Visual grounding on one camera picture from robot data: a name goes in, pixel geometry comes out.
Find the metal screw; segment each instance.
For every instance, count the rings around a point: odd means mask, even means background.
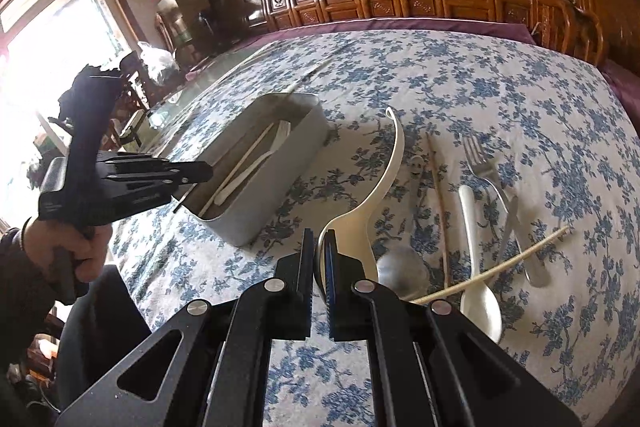
[[[353,287],[356,288],[356,292],[360,292],[360,293],[371,293],[373,290],[376,289],[375,283],[372,283],[371,281],[368,281],[366,279],[357,281],[353,285]]]
[[[269,279],[264,283],[264,289],[268,292],[280,292],[284,290],[284,281],[282,279]]]
[[[203,300],[191,301],[189,304],[187,304],[187,312],[190,315],[202,315],[208,309],[209,305],[207,304],[207,301]]]
[[[451,304],[447,301],[435,301],[431,305],[431,311],[436,315],[449,315],[451,312]]]

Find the floral tablecloth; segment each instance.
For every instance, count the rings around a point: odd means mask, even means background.
[[[271,276],[299,248],[304,227],[318,234],[355,207],[388,161],[395,108],[406,136],[398,179],[370,223],[376,255],[401,240],[408,216],[406,161],[429,134],[444,191],[453,279],[469,275],[461,183],[474,188],[484,264],[496,255],[504,211],[474,178],[460,137],[478,133],[506,191],[520,197],[531,240],[571,224],[574,233],[541,257],[550,286],[531,287],[518,266],[493,284],[502,310],[500,346],[595,425],[638,359],[640,311],[640,140],[600,73],[587,63],[502,39],[433,31],[369,31],[273,42],[211,86],[164,131],[154,150],[194,159],[251,101],[267,92],[312,92],[330,122],[327,144],[251,245],[226,245],[187,210],[172,205],[117,224],[113,253],[152,328],[191,299],[237,298]],[[442,287],[433,179],[422,181],[413,245]],[[508,255],[516,253],[512,241]],[[274,343],[265,423],[373,425],[363,343],[328,339],[324,304],[313,302],[305,343]]]

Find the person's arm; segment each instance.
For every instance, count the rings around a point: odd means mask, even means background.
[[[15,362],[40,332],[53,307],[56,282],[50,266],[54,247],[63,247],[76,259],[82,282],[94,280],[104,264],[111,225],[97,227],[92,240],[70,225],[32,220],[24,229],[5,233],[0,241],[0,371]]]

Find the fork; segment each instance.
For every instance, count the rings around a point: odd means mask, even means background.
[[[463,136],[462,147],[465,150],[466,162],[471,172],[481,180],[488,182],[495,189],[505,211],[509,212],[510,200],[502,190],[498,171],[487,159],[478,138],[476,136]],[[516,216],[513,217],[513,233],[516,237],[518,250],[522,253],[527,249],[529,241],[527,233],[523,230]],[[542,261],[535,255],[524,260],[524,273],[530,285],[535,288],[541,288],[549,284],[549,273]]]

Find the dark sleeve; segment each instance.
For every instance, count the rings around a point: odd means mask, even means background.
[[[10,230],[0,241],[0,371],[41,332],[55,302],[51,286],[20,249],[18,234]]]

